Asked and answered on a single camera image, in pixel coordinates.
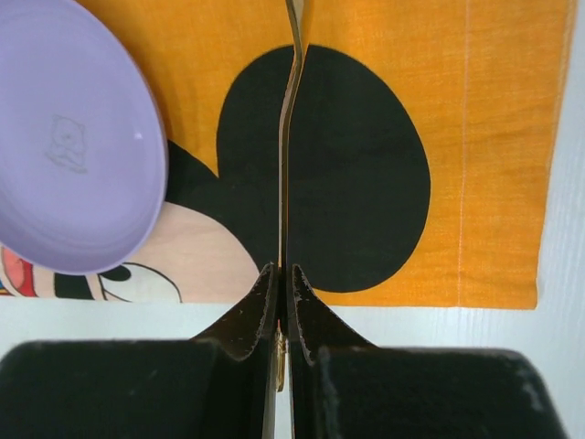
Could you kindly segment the gold ornate spoon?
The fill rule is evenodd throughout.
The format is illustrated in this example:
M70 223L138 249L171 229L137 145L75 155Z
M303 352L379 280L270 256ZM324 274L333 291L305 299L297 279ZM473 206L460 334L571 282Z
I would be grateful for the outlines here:
M279 250L278 250L278 300L279 322L277 324L276 391L281 392L285 381L287 311L286 296L291 282L292 262L290 260L290 185L291 185L291 126L293 109L300 88L303 68L310 45L311 25L314 15L314 2L285 1L289 24L292 31L292 65L285 87L279 119Z

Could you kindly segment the orange Mickey Mouse cloth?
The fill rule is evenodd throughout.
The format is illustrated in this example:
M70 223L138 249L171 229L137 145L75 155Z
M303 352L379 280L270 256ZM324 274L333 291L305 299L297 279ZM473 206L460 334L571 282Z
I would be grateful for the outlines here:
M283 1L74 1L122 43L167 143L154 228L103 272L1 242L24 298L233 303L278 260ZM532 309L573 1L313 1L290 260L330 305Z

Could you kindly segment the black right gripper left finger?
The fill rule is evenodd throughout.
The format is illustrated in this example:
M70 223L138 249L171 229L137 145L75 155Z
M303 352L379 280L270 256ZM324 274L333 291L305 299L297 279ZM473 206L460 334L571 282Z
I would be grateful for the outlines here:
M188 340L31 341L1 362L4 438L271 438L278 273Z

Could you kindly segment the lilac plate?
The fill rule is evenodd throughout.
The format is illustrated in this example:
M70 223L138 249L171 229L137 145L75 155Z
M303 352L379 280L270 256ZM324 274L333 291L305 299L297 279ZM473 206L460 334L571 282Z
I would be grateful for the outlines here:
M119 39L74 1L1 4L1 242L58 273L103 272L152 232L165 128Z

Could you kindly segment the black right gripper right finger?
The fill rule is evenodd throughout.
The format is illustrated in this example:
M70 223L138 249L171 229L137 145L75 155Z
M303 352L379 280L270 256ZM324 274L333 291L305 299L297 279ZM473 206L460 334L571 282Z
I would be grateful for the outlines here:
M509 349L383 348L287 279L296 438L562 438L529 360Z

